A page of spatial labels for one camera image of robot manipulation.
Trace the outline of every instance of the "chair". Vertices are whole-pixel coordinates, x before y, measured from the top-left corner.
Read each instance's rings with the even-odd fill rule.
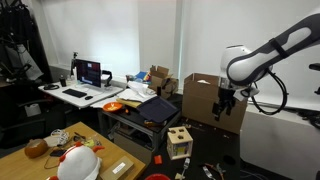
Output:
[[[17,105],[11,97],[0,89],[0,147],[10,148],[27,143],[33,138],[44,138],[55,129],[66,127],[65,114],[60,111],[49,111],[26,117],[27,104],[46,102],[32,101]]]

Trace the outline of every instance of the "robotic arm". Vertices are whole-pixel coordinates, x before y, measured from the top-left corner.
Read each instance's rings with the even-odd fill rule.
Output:
[[[225,109],[230,115],[235,98],[242,101],[258,94],[259,91],[251,84],[267,73],[273,76],[273,64],[317,45],[319,40],[320,8],[253,52],[241,45],[227,47],[221,60],[219,102],[214,104],[212,110],[216,120]]]

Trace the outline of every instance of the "black tray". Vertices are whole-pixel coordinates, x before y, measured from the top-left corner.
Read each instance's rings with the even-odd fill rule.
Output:
[[[137,107],[140,115],[149,121],[162,123],[179,110],[160,96],[151,98]]]

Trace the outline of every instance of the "wooden cube with holes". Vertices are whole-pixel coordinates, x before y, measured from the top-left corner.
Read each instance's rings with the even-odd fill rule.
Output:
[[[193,139],[184,126],[169,128],[167,151],[171,160],[191,156]]]

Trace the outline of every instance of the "keyboard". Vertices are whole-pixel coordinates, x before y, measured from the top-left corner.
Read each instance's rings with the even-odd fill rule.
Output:
[[[82,98],[83,96],[86,96],[87,93],[84,93],[84,92],[81,92],[81,91],[76,91],[76,90],[73,90],[73,89],[67,89],[65,91],[62,91],[63,93],[65,94],[69,94],[71,96],[74,96],[74,97],[78,97],[78,98]]]

